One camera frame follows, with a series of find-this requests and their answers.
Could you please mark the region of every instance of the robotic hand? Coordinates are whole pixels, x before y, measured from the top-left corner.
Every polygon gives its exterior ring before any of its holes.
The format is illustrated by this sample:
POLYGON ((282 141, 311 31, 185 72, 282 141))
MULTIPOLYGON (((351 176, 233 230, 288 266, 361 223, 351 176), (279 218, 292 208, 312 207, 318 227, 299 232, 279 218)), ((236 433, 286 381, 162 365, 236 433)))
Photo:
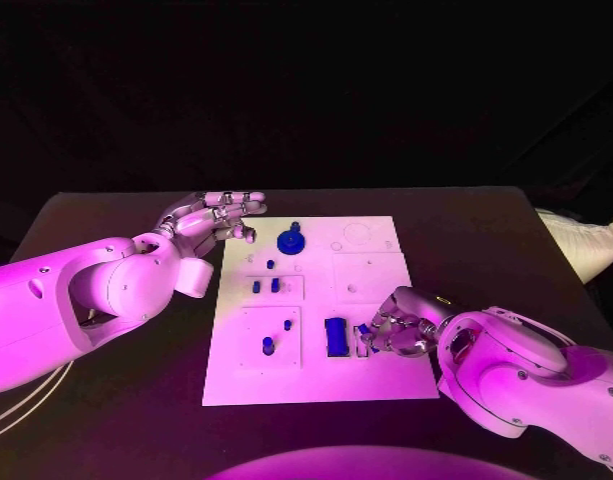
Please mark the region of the robotic hand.
POLYGON ((484 428, 517 438, 537 425, 613 466, 612 352, 577 346, 505 309, 465 312, 410 287, 397 288, 360 331, 373 350, 406 357, 437 347, 439 389, 484 428))
POLYGON ((146 323, 175 290, 205 295, 213 266, 201 257, 218 240, 253 243, 256 231, 241 217, 266 211, 263 200, 262 193, 192 194, 152 232, 0 267, 0 391, 146 323))

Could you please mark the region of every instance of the white bag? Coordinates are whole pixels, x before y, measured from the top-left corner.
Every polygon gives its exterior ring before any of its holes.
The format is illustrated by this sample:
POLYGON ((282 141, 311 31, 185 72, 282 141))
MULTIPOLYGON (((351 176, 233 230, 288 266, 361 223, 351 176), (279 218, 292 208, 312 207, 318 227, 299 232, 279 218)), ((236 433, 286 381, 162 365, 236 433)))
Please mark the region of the white bag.
POLYGON ((587 283, 613 263, 613 222, 587 225, 537 209, 556 243, 583 283, 587 283))

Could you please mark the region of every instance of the table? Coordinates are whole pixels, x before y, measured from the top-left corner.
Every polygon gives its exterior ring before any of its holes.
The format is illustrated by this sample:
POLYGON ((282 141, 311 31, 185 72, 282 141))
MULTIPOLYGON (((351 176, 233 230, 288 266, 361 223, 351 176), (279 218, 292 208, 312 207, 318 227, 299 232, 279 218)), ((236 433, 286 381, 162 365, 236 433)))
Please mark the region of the table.
MULTIPOLYGON (((393 215, 414 286, 472 308, 501 305, 613 350, 613 332, 517 188, 266 193, 270 216, 393 215)), ((14 260, 138 235, 184 195, 57 195, 14 260)), ((217 272, 223 248, 207 257, 217 272)), ((533 427, 502 438, 443 396, 201 407, 217 287, 218 275, 204 299, 175 294, 143 327, 76 361, 51 398, 0 436, 0 478, 204 478, 276 453, 357 444, 452 452, 540 478, 610 478, 551 433, 533 427)), ((34 385, 0 394, 0 412, 34 385)))

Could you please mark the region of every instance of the small blue piece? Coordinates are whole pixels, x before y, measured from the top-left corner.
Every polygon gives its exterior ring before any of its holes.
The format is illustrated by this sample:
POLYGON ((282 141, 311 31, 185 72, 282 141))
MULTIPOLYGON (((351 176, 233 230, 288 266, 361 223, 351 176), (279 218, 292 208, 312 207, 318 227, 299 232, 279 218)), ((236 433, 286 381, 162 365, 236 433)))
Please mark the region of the small blue piece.
POLYGON ((292 222, 290 229, 282 232, 277 237, 277 249, 285 255, 302 253, 303 247, 306 246, 306 239, 303 238, 301 230, 299 222, 292 222))
POLYGON ((347 320, 328 318, 325 320, 325 333, 328 337, 328 356, 348 357, 350 346, 347 345, 347 320))
POLYGON ((275 353, 275 342, 270 337, 263 339, 263 353, 272 355, 275 353))

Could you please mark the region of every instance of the white board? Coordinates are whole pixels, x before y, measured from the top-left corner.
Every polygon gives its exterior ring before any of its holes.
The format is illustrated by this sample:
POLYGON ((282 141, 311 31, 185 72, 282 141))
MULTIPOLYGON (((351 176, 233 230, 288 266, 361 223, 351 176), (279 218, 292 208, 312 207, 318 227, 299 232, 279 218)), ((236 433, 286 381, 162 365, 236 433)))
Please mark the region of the white board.
POLYGON ((393 218, 257 217, 247 223, 259 232, 256 243, 226 244, 202 404, 437 398, 429 358, 374 354, 354 333, 394 289, 412 286, 393 218), (285 255, 277 236, 295 221, 306 248, 285 255), (332 317, 347 320, 348 357, 328 356, 332 317), (275 340, 272 355, 264 337, 275 340))

